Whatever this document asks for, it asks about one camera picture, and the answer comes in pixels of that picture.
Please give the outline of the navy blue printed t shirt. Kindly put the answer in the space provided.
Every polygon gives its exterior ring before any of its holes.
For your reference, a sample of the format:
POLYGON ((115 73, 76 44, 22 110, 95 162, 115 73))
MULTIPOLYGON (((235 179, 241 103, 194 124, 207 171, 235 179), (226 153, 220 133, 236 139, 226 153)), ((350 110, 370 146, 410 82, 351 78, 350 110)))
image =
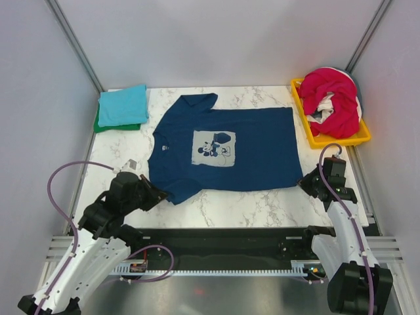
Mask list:
POLYGON ((182 95, 153 132, 152 184, 177 205, 201 190, 252 192, 302 178, 291 108, 214 108, 217 94, 182 95))

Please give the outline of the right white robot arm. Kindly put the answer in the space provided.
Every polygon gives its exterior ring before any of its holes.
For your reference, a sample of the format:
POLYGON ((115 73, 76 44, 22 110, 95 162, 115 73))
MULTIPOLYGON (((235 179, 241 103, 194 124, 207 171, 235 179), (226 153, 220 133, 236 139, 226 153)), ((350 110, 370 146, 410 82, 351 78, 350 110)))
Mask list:
POLYGON ((328 280, 327 303, 337 314, 383 314, 393 285, 391 271, 374 257, 358 217, 358 200, 347 188, 346 162, 331 156, 305 175, 299 187, 318 198, 333 226, 309 226, 300 243, 318 258, 328 280))

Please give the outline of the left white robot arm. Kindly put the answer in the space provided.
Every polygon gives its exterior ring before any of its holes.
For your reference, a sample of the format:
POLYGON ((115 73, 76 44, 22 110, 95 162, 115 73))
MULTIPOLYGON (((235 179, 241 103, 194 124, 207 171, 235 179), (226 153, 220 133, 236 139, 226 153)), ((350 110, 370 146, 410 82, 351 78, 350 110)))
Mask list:
POLYGON ((108 190, 85 208, 71 245, 47 283, 23 296, 24 314, 80 314, 82 302, 125 259, 144 251, 142 232, 124 223, 135 210, 149 211, 167 199, 144 175, 120 172, 108 190))

